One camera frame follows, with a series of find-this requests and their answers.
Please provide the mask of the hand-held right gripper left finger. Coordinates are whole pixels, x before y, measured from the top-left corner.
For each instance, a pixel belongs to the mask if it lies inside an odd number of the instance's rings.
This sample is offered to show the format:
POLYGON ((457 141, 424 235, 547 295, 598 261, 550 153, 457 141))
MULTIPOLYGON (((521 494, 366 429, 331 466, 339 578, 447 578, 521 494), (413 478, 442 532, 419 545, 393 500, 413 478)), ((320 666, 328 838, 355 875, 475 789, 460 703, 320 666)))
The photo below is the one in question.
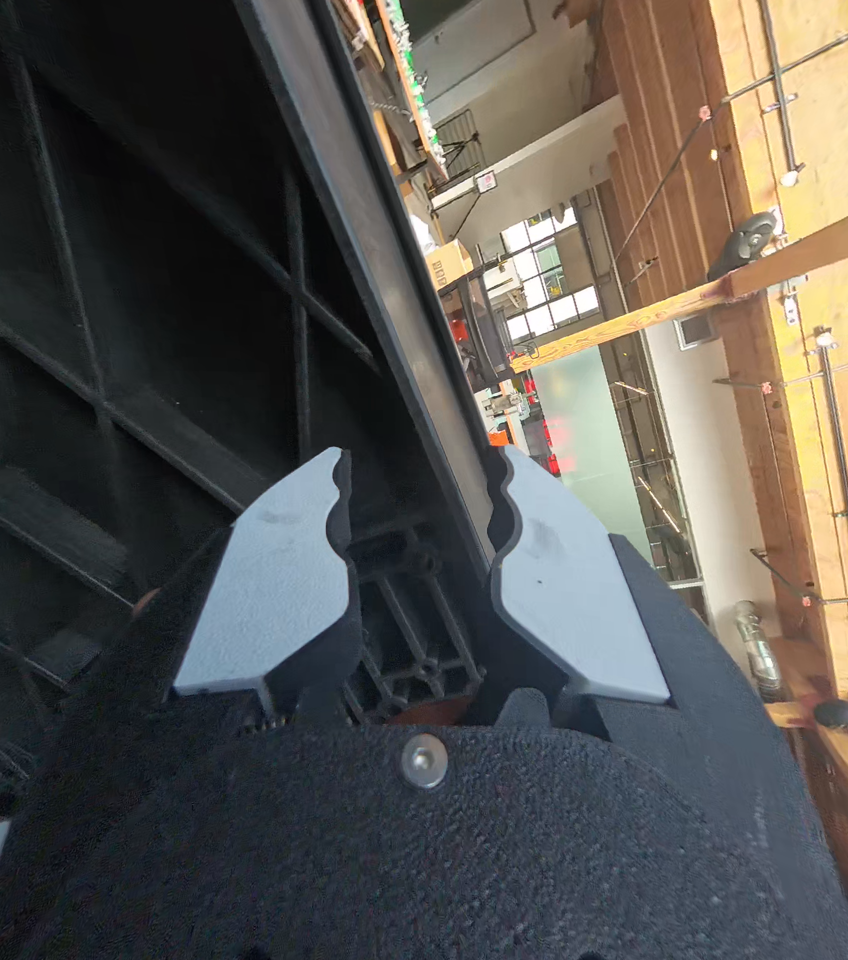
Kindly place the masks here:
POLYGON ((363 627, 351 545, 351 454, 330 446, 233 522, 172 690, 250 692, 269 719, 336 718, 363 627))

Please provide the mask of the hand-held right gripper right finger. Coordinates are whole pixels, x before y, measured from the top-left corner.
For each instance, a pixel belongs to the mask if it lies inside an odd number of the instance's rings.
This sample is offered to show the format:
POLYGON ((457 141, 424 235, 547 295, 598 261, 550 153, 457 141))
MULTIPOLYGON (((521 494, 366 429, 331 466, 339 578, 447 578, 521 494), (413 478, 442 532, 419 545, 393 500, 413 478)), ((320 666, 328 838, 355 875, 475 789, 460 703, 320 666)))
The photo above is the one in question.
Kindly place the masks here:
POLYGON ((495 612, 570 693, 666 705, 671 691, 609 531, 520 448, 498 453, 513 531, 491 566, 495 612))

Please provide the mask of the black ribbed plastic tray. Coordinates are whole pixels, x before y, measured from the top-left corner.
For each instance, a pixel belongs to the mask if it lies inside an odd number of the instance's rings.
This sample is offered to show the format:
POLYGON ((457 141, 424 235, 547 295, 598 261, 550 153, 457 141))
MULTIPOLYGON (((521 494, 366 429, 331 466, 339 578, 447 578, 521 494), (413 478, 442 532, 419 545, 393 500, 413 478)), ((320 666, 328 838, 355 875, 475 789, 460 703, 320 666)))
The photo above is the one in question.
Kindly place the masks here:
POLYGON ((503 675, 461 360, 344 52, 278 7, 0 2, 0 819, 133 604, 329 447, 348 719, 503 675))

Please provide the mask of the frosted glass partition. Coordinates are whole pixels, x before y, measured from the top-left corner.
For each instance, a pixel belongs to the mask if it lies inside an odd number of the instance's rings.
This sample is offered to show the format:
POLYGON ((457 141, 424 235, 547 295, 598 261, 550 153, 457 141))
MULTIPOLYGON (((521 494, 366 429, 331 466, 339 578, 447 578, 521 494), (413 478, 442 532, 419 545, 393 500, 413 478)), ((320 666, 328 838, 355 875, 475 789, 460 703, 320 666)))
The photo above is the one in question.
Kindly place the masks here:
POLYGON ((697 580, 682 485, 643 355, 593 347, 530 374, 562 484, 666 582, 697 580))

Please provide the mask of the paned window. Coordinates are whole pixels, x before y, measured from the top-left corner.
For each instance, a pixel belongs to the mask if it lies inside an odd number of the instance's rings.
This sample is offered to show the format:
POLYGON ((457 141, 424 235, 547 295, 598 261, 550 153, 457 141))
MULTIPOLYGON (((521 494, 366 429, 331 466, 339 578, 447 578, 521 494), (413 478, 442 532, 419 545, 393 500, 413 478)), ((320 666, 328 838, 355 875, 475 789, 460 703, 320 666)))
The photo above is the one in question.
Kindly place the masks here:
POLYGON ((576 211, 560 205, 516 222, 501 232, 518 286, 502 308, 513 345, 537 342, 581 321, 601 317, 594 273, 576 211))

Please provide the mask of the cardboard box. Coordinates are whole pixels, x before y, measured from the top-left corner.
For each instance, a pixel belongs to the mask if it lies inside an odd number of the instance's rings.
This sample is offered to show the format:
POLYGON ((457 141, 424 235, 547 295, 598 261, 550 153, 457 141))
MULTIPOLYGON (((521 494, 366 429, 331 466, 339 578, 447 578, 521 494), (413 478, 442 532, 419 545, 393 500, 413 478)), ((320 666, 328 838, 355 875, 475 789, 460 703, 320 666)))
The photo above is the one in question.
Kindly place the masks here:
POLYGON ((469 252, 458 238, 426 253, 425 263, 436 292, 455 284, 474 269, 469 252))

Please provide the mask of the black round ceiling device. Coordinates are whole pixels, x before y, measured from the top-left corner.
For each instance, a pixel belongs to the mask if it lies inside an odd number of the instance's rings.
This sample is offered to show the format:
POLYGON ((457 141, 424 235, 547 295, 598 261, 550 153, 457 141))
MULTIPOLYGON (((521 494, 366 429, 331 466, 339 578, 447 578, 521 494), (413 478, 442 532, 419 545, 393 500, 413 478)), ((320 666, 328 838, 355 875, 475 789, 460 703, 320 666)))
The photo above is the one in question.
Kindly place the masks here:
POLYGON ((757 213, 737 226, 728 236, 719 257, 707 272, 707 282, 716 282, 761 257, 776 236, 778 215, 770 211, 757 213))

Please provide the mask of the wooden beam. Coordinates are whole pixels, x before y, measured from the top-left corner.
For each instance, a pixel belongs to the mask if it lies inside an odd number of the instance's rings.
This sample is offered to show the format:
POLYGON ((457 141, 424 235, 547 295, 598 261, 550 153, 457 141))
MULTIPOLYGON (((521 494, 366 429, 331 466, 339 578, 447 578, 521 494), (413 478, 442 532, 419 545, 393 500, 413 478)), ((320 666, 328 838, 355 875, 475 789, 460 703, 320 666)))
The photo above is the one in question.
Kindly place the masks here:
POLYGON ((742 302, 847 259, 848 216, 716 280, 543 344, 532 354, 518 355, 511 366, 515 374, 522 374, 656 325, 742 302))

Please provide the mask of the wooden shelf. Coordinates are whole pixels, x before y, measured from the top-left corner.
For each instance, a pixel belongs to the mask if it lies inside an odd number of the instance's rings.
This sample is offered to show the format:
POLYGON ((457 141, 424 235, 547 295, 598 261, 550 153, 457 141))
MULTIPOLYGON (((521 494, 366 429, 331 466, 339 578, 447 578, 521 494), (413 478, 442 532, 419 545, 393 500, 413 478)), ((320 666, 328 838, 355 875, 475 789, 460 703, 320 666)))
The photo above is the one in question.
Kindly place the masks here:
POLYGON ((382 149, 402 183, 449 181, 445 151, 423 96, 410 24, 399 1, 332 1, 337 29, 358 73, 382 149))

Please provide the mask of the silver flexible duct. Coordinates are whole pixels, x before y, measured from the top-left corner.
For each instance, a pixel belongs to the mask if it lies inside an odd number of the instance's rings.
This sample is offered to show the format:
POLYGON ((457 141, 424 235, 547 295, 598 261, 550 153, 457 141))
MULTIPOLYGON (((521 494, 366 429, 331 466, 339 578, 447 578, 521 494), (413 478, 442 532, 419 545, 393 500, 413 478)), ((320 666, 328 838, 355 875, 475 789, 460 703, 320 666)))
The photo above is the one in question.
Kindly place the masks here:
POLYGON ((784 694, 783 677, 757 606, 752 601, 738 601, 734 606, 734 623, 758 694, 765 703, 780 702, 784 694))

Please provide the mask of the white wall vent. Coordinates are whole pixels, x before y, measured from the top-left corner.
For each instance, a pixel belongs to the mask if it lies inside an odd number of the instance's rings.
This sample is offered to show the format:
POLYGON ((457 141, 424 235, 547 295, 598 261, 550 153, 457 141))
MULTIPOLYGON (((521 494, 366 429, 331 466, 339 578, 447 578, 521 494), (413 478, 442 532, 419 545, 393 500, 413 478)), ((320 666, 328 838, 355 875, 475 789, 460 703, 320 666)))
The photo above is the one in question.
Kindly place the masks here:
POLYGON ((719 339, 719 332, 709 311, 679 317, 673 321, 678 348, 682 352, 693 350, 719 339))

